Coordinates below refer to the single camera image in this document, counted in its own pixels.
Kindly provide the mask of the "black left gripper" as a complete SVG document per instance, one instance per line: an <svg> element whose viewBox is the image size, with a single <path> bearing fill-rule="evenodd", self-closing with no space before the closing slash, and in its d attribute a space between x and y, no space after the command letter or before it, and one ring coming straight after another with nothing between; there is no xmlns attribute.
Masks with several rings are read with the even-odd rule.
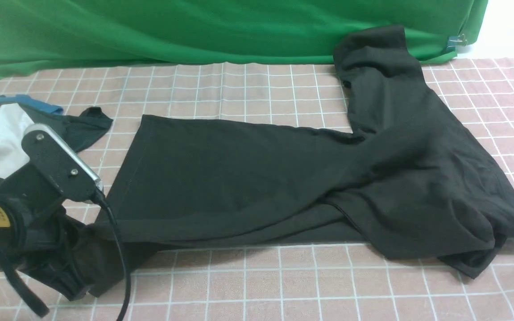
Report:
<svg viewBox="0 0 514 321"><path fill-rule="evenodd" d="M104 294L86 226L69 217L64 203L91 201L99 190L91 170L76 164L52 169L27 163L0 178L0 272L26 301L39 298L20 272L68 300Z"/></svg>

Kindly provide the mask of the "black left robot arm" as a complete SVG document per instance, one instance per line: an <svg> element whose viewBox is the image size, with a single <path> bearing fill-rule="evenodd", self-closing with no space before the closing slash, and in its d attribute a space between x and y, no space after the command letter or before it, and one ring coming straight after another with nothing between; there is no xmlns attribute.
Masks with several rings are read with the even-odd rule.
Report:
<svg viewBox="0 0 514 321"><path fill-rule="evenodd" d="M83 223L66 214L66 200L86 202L96 183L65 171L59 185L32 164L0 179L0 272L22 272L69 300L92 286L74 259Z"/></svg>

